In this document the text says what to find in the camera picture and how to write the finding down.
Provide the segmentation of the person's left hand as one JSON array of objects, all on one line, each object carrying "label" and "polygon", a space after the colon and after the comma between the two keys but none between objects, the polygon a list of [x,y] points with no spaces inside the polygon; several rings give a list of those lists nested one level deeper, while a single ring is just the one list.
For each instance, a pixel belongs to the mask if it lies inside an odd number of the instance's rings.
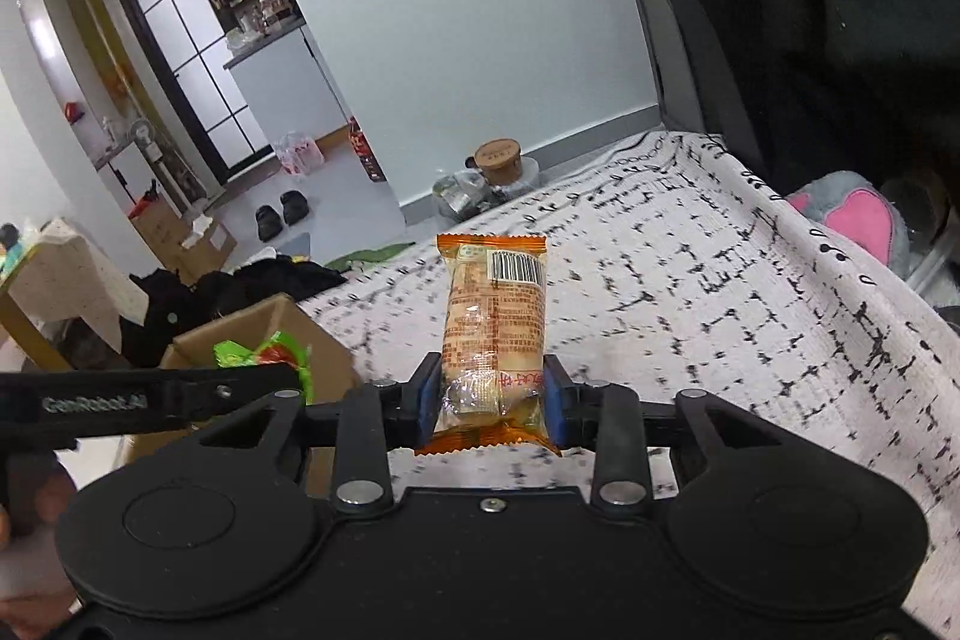
[{"label": "person's left hand", "polygon": [[15,459],[2,503],[2,637],[43,638],[73,612],[75,587],[55,551],[55,526],[76,486],[53,455]]}]

